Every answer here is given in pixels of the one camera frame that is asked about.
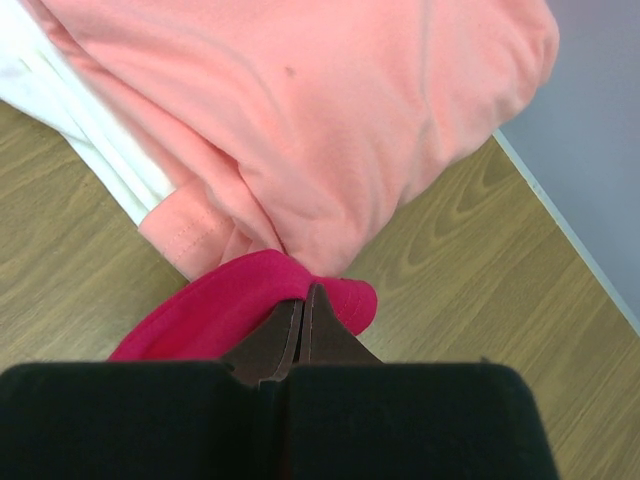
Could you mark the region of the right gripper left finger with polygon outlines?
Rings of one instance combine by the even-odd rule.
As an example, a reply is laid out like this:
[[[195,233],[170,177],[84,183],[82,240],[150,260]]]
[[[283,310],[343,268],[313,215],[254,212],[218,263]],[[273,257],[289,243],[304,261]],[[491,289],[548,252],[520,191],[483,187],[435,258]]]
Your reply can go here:
[[[248,386],[284,379],[296,357],[303,307],[302,300],[278,303],[268,318],[219,362]]]

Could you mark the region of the red t shirt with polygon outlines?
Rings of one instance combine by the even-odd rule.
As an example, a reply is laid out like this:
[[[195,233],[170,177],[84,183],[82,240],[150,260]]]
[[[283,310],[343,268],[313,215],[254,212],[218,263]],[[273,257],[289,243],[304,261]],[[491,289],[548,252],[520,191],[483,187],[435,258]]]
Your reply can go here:
[[[277,304],[304,300],[322,285],[337,318],[354,335],[373,321],[374,288],[360,280],[320,277],[275,250],[244,255],[205,274],[146,316],[110,361],[217,359],[238,345]]]

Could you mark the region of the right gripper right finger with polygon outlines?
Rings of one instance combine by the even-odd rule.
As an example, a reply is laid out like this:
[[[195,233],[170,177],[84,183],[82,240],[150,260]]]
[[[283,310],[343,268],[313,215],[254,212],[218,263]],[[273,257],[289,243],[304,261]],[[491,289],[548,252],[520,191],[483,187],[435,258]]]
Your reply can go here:
[[[304,302],[297,344],[297,363],[305,365],[381,365],[339,321],[328,293],[313,284]]]

